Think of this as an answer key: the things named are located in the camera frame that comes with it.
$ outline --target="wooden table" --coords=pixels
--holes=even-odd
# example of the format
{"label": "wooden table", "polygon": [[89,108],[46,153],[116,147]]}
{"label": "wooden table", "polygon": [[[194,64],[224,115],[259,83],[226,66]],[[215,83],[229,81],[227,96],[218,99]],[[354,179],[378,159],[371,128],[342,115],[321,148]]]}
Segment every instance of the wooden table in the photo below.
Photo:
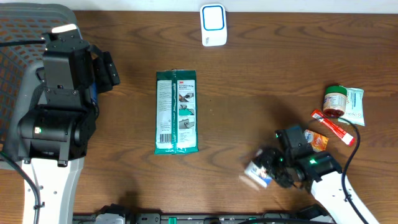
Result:
{"label": "wooden table", "polygon": [[[305,191],[250,187],[243,170],[261,144],[275,143],[276,129],[310,120],[325,87],[340,84],[365,90],[366,127],[348,177],[381,223],[398,222],[397,15],[228,13],[228,43],[205,48],[197,12],[75,13],[121,78],[99,96],[75,212],[111,203],[165,213],[310,205]],[[199,152],[155,156],[155,73],[173,68],[197,71]],[[311,129],[345,164],[353,148],[320,124]],[[0,223],[21,223],[22,179],[0,170],[0,181]]]}

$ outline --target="tube cap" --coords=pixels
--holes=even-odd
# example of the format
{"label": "tube cap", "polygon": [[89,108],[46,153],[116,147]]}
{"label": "tube cap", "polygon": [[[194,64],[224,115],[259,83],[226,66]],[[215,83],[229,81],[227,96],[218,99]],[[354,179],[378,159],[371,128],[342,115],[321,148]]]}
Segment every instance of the tube cap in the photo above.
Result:
{"label": "tube cap", "polygon": [[326,88],[325,95],[329,93],[341,93],[347,96],[347,89],[342,86],[329,86]]}

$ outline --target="3m package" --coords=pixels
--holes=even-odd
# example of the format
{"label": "3m package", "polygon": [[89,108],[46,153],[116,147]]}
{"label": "3m package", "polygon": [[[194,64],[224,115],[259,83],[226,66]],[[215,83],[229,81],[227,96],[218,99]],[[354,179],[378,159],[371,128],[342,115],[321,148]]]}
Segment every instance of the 3m package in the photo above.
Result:
{"label": "3m package", "polygon": [[156,79],[155,154],[197,152],[196,71],[157,72]]}

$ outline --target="blue rounded square outline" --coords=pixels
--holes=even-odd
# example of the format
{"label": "blue rounded square outline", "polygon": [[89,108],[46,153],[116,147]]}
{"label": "blue rounded square outline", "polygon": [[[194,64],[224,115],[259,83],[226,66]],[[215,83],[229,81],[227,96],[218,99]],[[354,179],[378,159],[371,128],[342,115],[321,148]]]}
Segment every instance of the blue rounded square outline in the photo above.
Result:
{"label": "blue rounded square outline", "polygon": [[[207,7],[220,7],[220,8],[221,8],[221,16],[222,16],[222,18],[223,18],[223,26],[222,26],[221,28],[219,28],[219,29],[207,29],[207,28],[206,28],[206,23],[205,23],[205,9],[206,9]],[[202,15],[203,15],[203,28],[205,28],[205,30],[207,30],[207,31],[213,31],[213,30],[222,30],[222,29],[224,29],[224,26],[225,26],[225,23],[224,23],[224,10],[223,10],[223,8],[222,8],[221,6],[205,6],[205,7],[203,7],[203,9],[201,10],[201,13],[202,13]]]}

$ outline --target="spice bottle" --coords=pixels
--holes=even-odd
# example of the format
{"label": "spice bottle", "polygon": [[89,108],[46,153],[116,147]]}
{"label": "spice bottle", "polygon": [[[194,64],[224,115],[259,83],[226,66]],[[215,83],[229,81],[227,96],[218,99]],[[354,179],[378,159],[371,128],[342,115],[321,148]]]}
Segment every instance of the spice bottle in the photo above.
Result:
{"label": "spice bottle", "polygon": [[340,117],[346,112],[347,89],[342,86],[329,86],[323,100],[323,113],[331,117]]}

